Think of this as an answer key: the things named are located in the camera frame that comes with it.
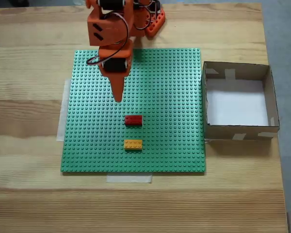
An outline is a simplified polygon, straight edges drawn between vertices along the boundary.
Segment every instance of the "orange robotic arm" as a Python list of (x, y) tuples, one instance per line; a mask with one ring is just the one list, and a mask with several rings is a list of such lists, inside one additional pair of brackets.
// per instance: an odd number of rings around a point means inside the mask
[[(155, 36), (165, 13), (158, 0), (86, 0), (86, 6), (94, 7), (87, 19), (90, 45), (99, 46), (98, 56), (87, 64), (99, 66), (110, 80), (115, 101), (120, 102), (131, 68), (133, 42), (129, 37)], [(110, 12), (103, 14), (102, 9)]]

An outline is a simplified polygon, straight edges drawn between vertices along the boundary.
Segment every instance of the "white tape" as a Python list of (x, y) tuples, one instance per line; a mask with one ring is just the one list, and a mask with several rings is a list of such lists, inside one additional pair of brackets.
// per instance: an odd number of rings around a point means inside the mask
[(258, 133), (258, 136), (260, 136), (260, 137), (274, 137), (274, 136), (276, 136), (276, 133), (260, 132), (260, 133)]
[(271, 118), (271, 126), (275, 126), (275, 120), (273, 117)]
[(149, 172), (109, 172), (107, 182), (120, 183), (151, 183), (152, 173)]
[(225, 79), (226, 80), (236, 79), (235, 69), (225, 69)]
[(60, 142), (63, 142), (65, 139), (65, 126), (66, 126), (66, 121), (67, 121), (68, 103), (69, 103), (69, 96), (70, 96), (70, 85), (71, 85), (71, 79), (67, 79), (65, 81), (65, 85), (64, 85), (62, 106), (60, 109), (58, 129), (57, 129), (56, 140), (60, 141)]
[(207, 68), (206, 69), (206, 74), (219, 74), (217, 71), (215, 71), (215, 69), (212, 68)]
[(236, 133), (234, 134), (232, 140), (243, 140), (245, 136), (245, 133)]
[(77, 6), (85, 5), (85, 0), (73, 0), (73, 3)]
[(204, 141), (205, 141), (205, 144), (207, 144), (207, 143), (209, 143), (209, 142), (211, 142), (211, 141), (215, 141), (215, 139), (208, 139), (208, 138), (205, 138)]

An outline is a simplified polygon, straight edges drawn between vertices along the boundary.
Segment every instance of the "green lego baseplate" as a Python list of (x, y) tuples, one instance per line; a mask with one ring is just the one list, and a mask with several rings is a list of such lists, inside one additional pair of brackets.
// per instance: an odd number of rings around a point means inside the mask
[[(122, 102), (108, 78), (75, 52), (61, 164), (62, 172), (204, 172), (199, 49), (134, 49)], [(142, 115), (126, 126), (125, 115)], [(125, 150), (141, 139), (142, 150)]]

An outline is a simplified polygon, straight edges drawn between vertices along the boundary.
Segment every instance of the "open cardboard box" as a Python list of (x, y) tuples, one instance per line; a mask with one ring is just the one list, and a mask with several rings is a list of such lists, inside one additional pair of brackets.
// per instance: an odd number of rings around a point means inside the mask
[(270, 66), (204, 62), (206, 139), (265, 140), (279, 130)]

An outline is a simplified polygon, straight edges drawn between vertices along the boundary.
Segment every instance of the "wood grain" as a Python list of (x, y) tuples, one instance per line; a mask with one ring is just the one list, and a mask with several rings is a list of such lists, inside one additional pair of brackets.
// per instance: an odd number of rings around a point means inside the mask
[[(136, 47), (199, 47), (203, 61), (267, 64), (260, 4), (167, 4), (167, 22)], [(84, 7), (0, 9), (0, 233), (287, 232), (278, 141), (206, 144), (207, 172), (152, 183), (60, 173), (56, 141)]]

